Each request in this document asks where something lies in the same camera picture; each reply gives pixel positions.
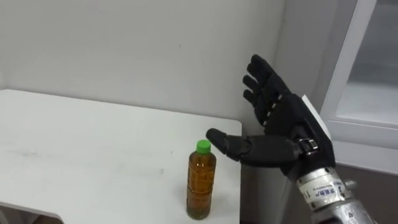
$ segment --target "table surface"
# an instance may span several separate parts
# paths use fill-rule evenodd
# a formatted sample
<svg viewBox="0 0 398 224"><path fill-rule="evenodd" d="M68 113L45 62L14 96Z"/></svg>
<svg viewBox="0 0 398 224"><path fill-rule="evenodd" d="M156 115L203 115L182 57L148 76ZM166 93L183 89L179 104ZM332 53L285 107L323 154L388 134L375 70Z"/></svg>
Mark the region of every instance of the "table surface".
<svg viewBox="0 0 398 224"><path fill-rule="evenodd" d="M188 155L208 128L241 123L16 90L0 91L0 205L66 224L197 223ZM217 157L210 216L239 223L240 165Z"/></svg>

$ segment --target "cabinet door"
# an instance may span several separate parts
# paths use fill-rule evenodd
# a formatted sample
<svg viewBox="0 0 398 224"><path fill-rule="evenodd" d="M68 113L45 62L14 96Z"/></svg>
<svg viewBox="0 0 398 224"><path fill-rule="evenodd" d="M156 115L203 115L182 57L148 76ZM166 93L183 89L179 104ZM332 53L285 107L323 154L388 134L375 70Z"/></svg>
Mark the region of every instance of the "cabinet door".
<svg viewBox="0 0 398 224"><path fill-rule="evenodd" d="M398 1L358 1L321 117L339 163L398 174Z"/></svg>

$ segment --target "robotic arm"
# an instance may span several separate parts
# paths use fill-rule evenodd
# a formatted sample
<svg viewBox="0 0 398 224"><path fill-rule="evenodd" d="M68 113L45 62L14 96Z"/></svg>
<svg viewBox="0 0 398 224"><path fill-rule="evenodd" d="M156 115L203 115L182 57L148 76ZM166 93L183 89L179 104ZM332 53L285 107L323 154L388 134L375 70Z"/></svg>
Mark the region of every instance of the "robotic arm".
<svg viewBox="0 0 398 224"><path fill-rule="evenodd" d="M209 129L206 137L229 158L254 167L278 167L301 191L313 223L374 224L335 172L327 128L307 97L290 92L260 56L253 55L243 97L264 127L259 136L230 136Z"/></svg>

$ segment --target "green bottle cap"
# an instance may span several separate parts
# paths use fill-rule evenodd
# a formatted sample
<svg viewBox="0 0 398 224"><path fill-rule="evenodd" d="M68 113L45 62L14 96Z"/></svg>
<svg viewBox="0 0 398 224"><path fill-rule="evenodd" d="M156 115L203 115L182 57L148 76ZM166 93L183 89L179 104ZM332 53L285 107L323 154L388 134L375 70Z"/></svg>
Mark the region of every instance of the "green bottle cap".
<svg viewBox="0 0 398 224"><path fill-rule="evenodd" d="M208 154L210 153L211 144L208 140L199 140L197 143L197 153Z"/></svg>

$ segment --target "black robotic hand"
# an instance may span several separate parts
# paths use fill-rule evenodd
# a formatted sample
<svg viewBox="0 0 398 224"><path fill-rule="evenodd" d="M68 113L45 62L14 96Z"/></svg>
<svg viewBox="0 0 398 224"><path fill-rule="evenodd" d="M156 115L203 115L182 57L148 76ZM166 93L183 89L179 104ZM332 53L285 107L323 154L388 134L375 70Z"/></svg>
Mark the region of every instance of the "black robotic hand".
<svg viewBox="0 0 398 224"><path fill-rule="evenodd" d="M222 153L242 164L280 167L291 181L323 167L335 167L333 146L303 100L260 56L253 55L243 83L243 97L254 107L264 134L230 136L209 129L206 137Z"/></svg>

